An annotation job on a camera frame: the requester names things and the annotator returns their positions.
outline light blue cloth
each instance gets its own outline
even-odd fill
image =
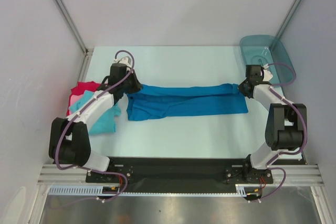
[[[237,84],[191,88],[143,85],[142,90],[127,96],[130,121],[248,112],[245,97],[239,92]]]
[[[69,110],[71,113],[76,112],[80,107],[82,107],[87,101],[89,101],[93,96],[93,92],[85,91],[83,96],[70,106]],[[114,133],[116,132],[116,123],[114,121],[115,116],[120,116],[121,110],[118,104],[114,105],[112,108],[105,111],[101,117],[96,121],[89,131],[90,135],[97,135],[102,133]]]

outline blue cloth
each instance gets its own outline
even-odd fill
[[[236,84],[213,87],[160,88],[143,85],[128,94],[130,121],[160,119],[166,116],[196,116],[247,113],[245,97]]]
[[[93,96],[93,92],[85,91],[83,96],[69,107],[71,113],[76,112],[80,107],[82,107],[87,101],[89,101]],[[121,110],[118,104],[114,105],[112,108],[106,110],[101,117],[96,121],[96,123],[91,127],[89,134],[96,135],[101,133],[114,133],[116,132],[116,123],[114,121],[115,116],[120,116]]]

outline plastic bin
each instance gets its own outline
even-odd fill
[[[246,65],[265,65],[267,63],[281,62],[293,68],[290,58],[282,42],[270,35],[250,35],[240,40],[240,49]],[[270,66],[273,74],[270,81],[274,83],[285,83],[293,78],[292,72],[285,66]]]

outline teal cloth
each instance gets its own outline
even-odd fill
[[[83,96],[69,107],[71,113],[76,112],[80,109],[87,101],[93,97],[93,92],[85,91]],[[114,105],[112,108],[105,111],[101,117],[96,121],[89,131],[90,135],[97,135],[102,133],[114,133],[116,132],[116,123],[114,120],[115,116],[120,116],[121,110],[118,104]]]

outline red cloth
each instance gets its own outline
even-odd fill
[[[86,90],[95,92],[97,90],[97,87],[99,87],[100,83],[95,83],[94,81],[89,82],[77,82],[77,86],[75,86],[73,89],[71,89],[71,95],[69,97],[68,102],[68,111],[67,116],[70,115],[69,107],[70,107],[70,100],[72,95],[81,95],[84,94]]]

